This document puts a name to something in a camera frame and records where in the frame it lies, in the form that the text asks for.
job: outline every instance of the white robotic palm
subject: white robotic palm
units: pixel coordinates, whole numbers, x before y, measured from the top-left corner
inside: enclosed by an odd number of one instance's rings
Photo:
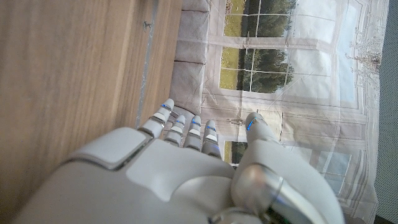
[[[246,120],[248,149],[234,170],[212,120],[203,141],[199,116],[182,148],[183,116],[157,139],[173,107],[168,99],[138,130],[116,129],[74,152],[14,223],[344,223],[323,177],[261,115]]]

